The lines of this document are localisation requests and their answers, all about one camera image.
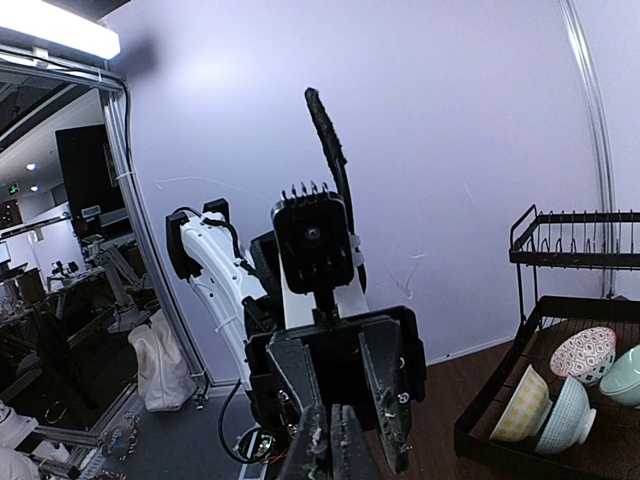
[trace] gray carpet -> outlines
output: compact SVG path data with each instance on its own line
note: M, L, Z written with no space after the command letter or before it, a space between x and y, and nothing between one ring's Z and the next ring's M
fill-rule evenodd
M105 467L127 475L127 480L236 480L241 465L220 447L217 421L223 398L213 398L204 410L187 403L175 413L148 413L140 417L136 452L124 462L109 459ZM238 393L225 415L227 444L235 445L255 424L249 402Z

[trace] yellow checkered bowl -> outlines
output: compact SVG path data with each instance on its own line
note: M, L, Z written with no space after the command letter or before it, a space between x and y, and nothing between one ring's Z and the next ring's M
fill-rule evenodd
M536 435L552 406L547 383L529 365L489 440L521 442Z

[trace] screw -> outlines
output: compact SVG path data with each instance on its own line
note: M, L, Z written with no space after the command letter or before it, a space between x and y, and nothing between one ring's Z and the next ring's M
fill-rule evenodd
M315 242L322 236L322 232L318 227L309 227L306 232L304 232L304 236L307 240Z
M407 392L398 394L398 402L400 402L400 405L404 405L405 403L407 403L410 398L411 397L409 397L409 394Z
M289 398L287 392L285 392L284 390L280 390L278 392L278 400L280 400L280 403L289 403L291 399Z

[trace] metal frame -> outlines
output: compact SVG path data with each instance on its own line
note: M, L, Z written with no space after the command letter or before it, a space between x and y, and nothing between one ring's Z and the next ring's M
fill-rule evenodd
M573 0L556 0L558 8L567 28L569 42L575 55L582 86L587 104L589 116L591 146L596 162L598 176L598 193L600 195L600 211L611 213L616 211L615 185L613 181L613 164L611 160L611 147L609 132L607 129L606 115L602 103L602 94L596 75L591 52L587 45L586 36L580 17ZM608 253L614 252L617 234L613 227L603 231L605 248ZM602 277L602 296L612 298L615 295L616 272L607 270Z
M206 390L212 384L211 379L208 378L208 373L200 373L206 372L205 364L195 348L193 338L169 286L167 272L162 266L158 246L151 234L151 225L139 193L140 188L135 172L129 168L128 155L131 155L131 152L127 152L126 119L122 106L122 102L126 100L123 88L124 79L120 75L102 68L54 57L43 58L38 61L25 60L25 58L33 57L33 52L4 45L0 45L0 48L3 50L0 53L0 71L49 78L96 88L100 91L105 126L118 173L117 178L142 258L149 271L149 277L158 296L160 306L182 345L183 354L190 371L195 374L194 380L201 390ZM58 65L47 63L48 60ZM77 69L77 71L68 71L65 68Z
M31 232L37 228L48 227L49 225L53 225L59 222L64 222L69 220L69 215L64 213L60 216L48 218L47 220L42 220L41 222L31 223L27 225L23 225L22 227L14 228L13 230L9 230L3 234L0 234L0 240L7 240L8 238L17 237L18 235L22 235L23 233Z

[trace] ceiling light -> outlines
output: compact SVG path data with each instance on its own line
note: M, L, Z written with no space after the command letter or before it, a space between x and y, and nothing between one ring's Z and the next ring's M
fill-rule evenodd
M0 27L110 60L120 53L118 34L42 0L0 0Z

